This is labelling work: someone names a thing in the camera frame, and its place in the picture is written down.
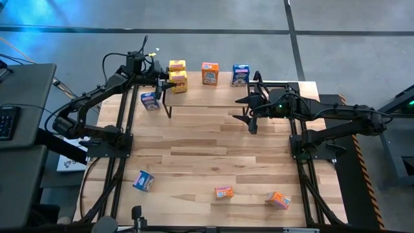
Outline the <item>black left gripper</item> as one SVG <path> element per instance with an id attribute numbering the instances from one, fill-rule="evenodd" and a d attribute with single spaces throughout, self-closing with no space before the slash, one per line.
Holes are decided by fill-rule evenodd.
<path id="1" fill-rule="evenodd" d="M 169 83 L 167 81 L 159 81 L 158 77 L 160 76 L 161 80 L 169 80 L 169 72 L 162 71 L 159 61 L 155 60 L 149 67 L 147 71 L 144 71 L 142 77 L 143 85 L 156 85 L 155 86 L 155 98 L 160 99 L 162 93 L 164 93 L 167 89 L 175 87 L 175 83 Z"/>

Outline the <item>yellow Corn Pops cereal box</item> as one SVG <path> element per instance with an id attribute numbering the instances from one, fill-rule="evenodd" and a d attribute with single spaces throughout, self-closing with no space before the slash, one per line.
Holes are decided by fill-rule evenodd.
<path id="1" fill-rule="evenodd" d="M 188 77 L 186 71 L 174 71 L 169 73 L 169 82 L 174 83 L 172 92 L 175 94 L 185 93 L 188 89 Z"/>
<path id="2" fill-rule="evenodd" d="M 169 72 L 185 71 L 186 61 L 185 60 L 170 60 L 168 68 L 169 68 Z"/>

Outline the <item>grey desk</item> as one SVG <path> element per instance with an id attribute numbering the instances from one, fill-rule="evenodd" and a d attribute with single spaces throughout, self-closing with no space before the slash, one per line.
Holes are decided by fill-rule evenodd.
<path id="1" fill-rule="evenodd" d="M 2 76 L 0 106 L 21 110 L 12 140 L 0 140 L 0 150 L 34 145 L 56 68 L 54 63 L 11 65 L 12 72 Z"/>
<path id="2" fill-rule="evenodd" d="M 26 224 L 46 156 L 41 145 L 0 151 L 0 229 Z"/>

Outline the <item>grey and blue office chair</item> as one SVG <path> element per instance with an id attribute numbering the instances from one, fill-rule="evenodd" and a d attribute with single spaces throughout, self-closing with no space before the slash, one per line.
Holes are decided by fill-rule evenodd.
<path id="1" fill-rule="evenodd" d="M 110 216 L 103 216 L 93 226 L 91 233 L 117 233 L 118 223 Z"/>

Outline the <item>black hazard-striped floor platform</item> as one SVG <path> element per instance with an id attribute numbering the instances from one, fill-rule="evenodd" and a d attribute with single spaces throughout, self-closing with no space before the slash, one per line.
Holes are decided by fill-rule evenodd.
<path id="1" fill-rule="evenodd" d="M 356 135 L 336 139 L 336 143 L 346 149 L 334 167 L 348 223 L 353 227 L 384 230 L 375 191 Z"/>

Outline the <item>orange Mini Wheats cereal box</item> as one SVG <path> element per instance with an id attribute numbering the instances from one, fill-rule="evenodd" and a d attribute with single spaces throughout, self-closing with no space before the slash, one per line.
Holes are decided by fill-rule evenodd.
<path id="1" fill-rule="evenodd" d="M 203 62 L 201 72 L 203 85 L 217 85 L 219 75 L 218 63 Z"/>
<path id="2" fill-rule="evenodd" d="M 290 198 L 280 192 L 269 192 L 265 198 L 265 203 L 282 210 L 287 210 L 290 206 L 290 202 Z"/>
<path id="3" fill-rule="evenodd" d="M 222 186 L 214 189 L 214 196 L 216 199 L 229 199 L 234 196 L 232 186 Z"/>

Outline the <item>wooden shelf with black legs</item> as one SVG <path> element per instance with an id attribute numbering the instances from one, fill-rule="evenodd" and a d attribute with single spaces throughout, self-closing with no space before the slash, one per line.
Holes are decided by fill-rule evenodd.
<path id="1" fill-rule="evenodd" d="M 248 87 L 232 87 L 231 72 L 220 72 L 217 85 L 202 84 L 201 71 L 188 71 L 188 89 L 185 93 L 175 94 L 171 89 L 163 93 L 164 109 L 171 117 L 172 107 L 224 107 L 242 108 L 243 115 L 248 113 L 246 104 L 237 104 L 236 100 L 248 95 Z"/>

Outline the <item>white printed cardboard box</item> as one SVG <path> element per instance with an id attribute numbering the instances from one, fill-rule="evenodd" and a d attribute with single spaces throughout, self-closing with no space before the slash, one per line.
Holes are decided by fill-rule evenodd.
<path id="1" fill-rule="evenodd" d="M 82 146 L 80 142 L 89 141 L 90 138 L 89 137 L 84 137 L 83 139 L 64 138 L 63 140 L 87 152 L 88 149 L 85 146 Z M 80 171 L 84 171 L 85 169 L 86 169 L 86 165 L 76 162 L 75 160 L 69 159 L 64 155 L 60 155 L 56 171 L 57 172 L 80 172 Z"/>

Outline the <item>dark metal cart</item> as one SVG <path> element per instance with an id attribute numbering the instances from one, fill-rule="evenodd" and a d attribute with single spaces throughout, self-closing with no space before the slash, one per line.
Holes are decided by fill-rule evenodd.
<path id="1" fill-rule="evenodd" d="M 414 85 L 379 110 L 393 117 L 380 135 L 387 164 L 381 187 L 414 186 Z"/>

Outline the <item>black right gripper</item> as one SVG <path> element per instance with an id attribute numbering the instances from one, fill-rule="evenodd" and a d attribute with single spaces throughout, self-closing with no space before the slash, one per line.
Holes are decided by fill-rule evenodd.
<path id="1" fill-rule="evenodd" d="M 280 97 L 280 89 L 271 89 L 268 93 L 268 98 L 265 99 L 263 95 L 258 92 L 251 92 L 246 97 L 235 101 L 237 104 L 250 103 L 250 116 L 233 115 L 234 118 L 244 122 L 248 126 L 250 134 L 257 134 L 257 119 L 258 117 L 279 118 L 280 107 L 277 100 Z"/>

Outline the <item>black computer keyboard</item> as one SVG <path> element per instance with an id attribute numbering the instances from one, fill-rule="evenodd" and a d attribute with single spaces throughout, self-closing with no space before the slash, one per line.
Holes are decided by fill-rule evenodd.
<path id="1" fill-rule="evenodd" d="M 0 141 L 12 140 L 17 127 L 20 107 L 0 107 Z"/>

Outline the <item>blue Frosted Flakes cereal box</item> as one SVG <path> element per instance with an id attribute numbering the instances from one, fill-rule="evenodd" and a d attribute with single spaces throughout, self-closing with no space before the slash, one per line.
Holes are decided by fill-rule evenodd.
<path id="1" fill-rule="evenodd" d="M 156 111 L 160 109 L 155 93 L 142 93 L 140 99 L 147 111 Z"/>
<path id="2" fill-rule="evenodd" d="M 250 66 L 247 64 L 233 65 L 232 67 L 232 87 L 246 86 L 249 81 Z"/>
<path id="3" fill-rule="evenodd" d="M 133 187 L 143 192 L 149 192 L 154 180 L 155 178 L 150 173 L 140 171 L 133 183 Z"/>

